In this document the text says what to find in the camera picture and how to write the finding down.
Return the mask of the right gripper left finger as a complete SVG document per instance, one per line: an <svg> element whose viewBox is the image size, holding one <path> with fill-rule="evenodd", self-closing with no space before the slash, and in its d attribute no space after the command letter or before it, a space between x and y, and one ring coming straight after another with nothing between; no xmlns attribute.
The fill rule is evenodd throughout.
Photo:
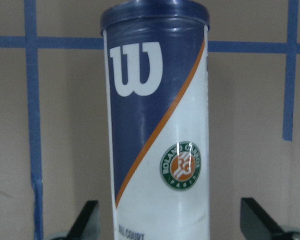
<svg viewBox="0 0 300 240"><path fill-rule="evenodd" d="M100 211L98 200L88 200L67 234L68 240L98 240Z"/></svg>

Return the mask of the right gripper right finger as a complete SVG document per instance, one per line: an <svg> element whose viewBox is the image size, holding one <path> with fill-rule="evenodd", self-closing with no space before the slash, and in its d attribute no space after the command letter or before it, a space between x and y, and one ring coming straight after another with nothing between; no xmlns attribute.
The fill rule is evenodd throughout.
<svg viewBox="0 0 300 240"><path fill-rule="evenodd" d="M286 240L285 232L252 197L240 200L240 230L246 240Z"/></svg>

